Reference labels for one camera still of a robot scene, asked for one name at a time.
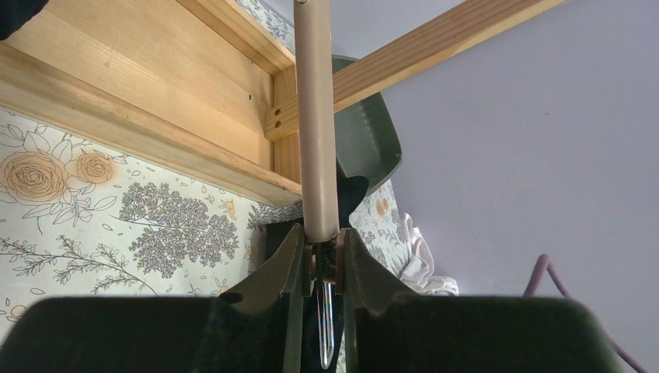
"wooden frame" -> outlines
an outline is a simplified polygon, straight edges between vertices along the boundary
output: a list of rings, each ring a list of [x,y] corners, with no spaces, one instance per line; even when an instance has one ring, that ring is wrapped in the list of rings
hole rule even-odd
[[[564,0],[466,0],[336,73],[338,111]],[[0,45],[0,106],[281,206],[295,57],[235,0],[50,0]]]

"orange rose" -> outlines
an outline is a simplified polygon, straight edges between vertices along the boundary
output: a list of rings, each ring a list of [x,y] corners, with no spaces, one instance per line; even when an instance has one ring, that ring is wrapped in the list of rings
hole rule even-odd
[[[98,154],[83,154],[78,157],[76,171],[80,179],[101,184],[112,179],[112,162]]]
[[[14,153],[0,165],[0,185],[24,204],[58,199],[66,187],[64,164],[50,154]]]
[[[389,210],[389,202],[386,198],[382,198],[375,202],[375,209],[378,211],[378,215],[385,216],[386,212]]]

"metal pole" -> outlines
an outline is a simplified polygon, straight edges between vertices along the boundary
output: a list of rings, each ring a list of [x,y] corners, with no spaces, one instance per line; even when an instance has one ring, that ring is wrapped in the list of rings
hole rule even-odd
[[[294,0],[305,234],[313,243],[339,234],[330,0]]]

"leaf illustration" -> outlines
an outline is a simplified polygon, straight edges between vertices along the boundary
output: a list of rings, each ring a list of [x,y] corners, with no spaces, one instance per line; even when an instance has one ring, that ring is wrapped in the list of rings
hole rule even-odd
[[[85,188],[85,190],[82,191],[82,194],[89,194],[92,193],[96,189],[96,184],[95,183],[89,183],[89,186]]]
[[[51,146],[48,144],[48,141],[45,138],[42,138],[40,134],[35,134],[34,132],[28,132],[25,135],[23,147],[28,152],[48,153],[51,150]]]
[[[47,125],[39,123],[37,125],[37,129],[34,130],[34,131],[37,132],[38,134],[43,134],[44,132],[46,132],[46,129],[48,129]]]
[[[12,197],[11,194],[9,194],[9,193],[7,193],[3,190],[0,190],[0,200],[2,202],[7,203],[7,204],[13,204],[13,203],[16,202],[16,199],[14,197]]]
[[[108,208],[112,207],[112,205],[114,205],[115,202],[117,202],[117,196],[105,197],[102,200],[96,202],[96,204],[94,205],[94,210],[96,211],[107,210]]]
[[[56,204],[53,204],[53,207],[51,207],[50,214],[51,214],[51,215],[55,215],[55,214],[57,214],[58,212],[61,211],[61,209],[62,209],[63,207],[64,207],[64,204],[61,203],[61,202],[57,202]]]
[[[0,145],[18,148],[19,146],[23,146],[23,140],[0,133]]]
[[[9,133],[12,134],[14,138],[19,138],[23,139],[23,131],[21,131],[20,128],[13,124],[7,124],[7,128],[9,129]]]
[[[74,216],[75,216],[75,209],[73,207],[65,208],[55,218],[55,221],[53,221],[53,225],[61,224],[64,223],[65,221],[69,221],[73,219]]]
[[[68,189],[64,190],[64,193],[62,194],[61,201],[66,203],[66,204],[71,204],[71,201],[73,200],[73,196],[71,195],[71,191]]]
[[[53,149],[53,155],[64,164],[70,162],[73,157],[73,145],[71,144],[71,140],[64,140],[57,144],[55,149]]]
[[[53,207],[53,205],[54,204],[40,204],[39,206],[36,206],[32,210],[27,211],[27,213],[23,215],[23,219],[46,216],[51,213],[51,208]]]
[[[124,157],[113,157],[112,161],[120,165],[127,165],[128,161]]]
[[[70,173],[73,176],[77,176],[78,175],[78,160],[74,159],[70,162],[66,162],[64,164],[64,169],[66,170],[67,173]],[[75,180],[66,180],[66,182],[67,183],[74,183]]]
[[[78,206],[83,207],[83,208],[88,208],[89,205],[91,204],[91,201],[88,200],[88,199],[86,199],[86,200],[77,200],[75,202],[75,204],[77,204]]]
[[[94,184],[87,183],[86,181],[83,181],[76,176],[71,176],[68,179],[66,179],[66,185],[71,189],[86,190],[89,187],[89,185],[94,185]]]
[[[78,213],[78,218],[80,218],[80,220],[84,221],[85,223],[89,223],[89,221],[92,220],[92,213],[87,210],[81,210]]]

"wall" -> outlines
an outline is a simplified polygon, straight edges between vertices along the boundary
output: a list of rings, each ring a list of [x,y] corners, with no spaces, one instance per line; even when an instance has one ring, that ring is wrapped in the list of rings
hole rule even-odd
[[[290,16],[291,0],[270,2]],[[335,52],[363,56],[455,2],[370,4],[333,2]],[[519,295],[548,253],[649,371],[659,371],[657,11],[654,0],[573,0],[384,92],[403,144],[396,198],[440,271],[464,294]]]

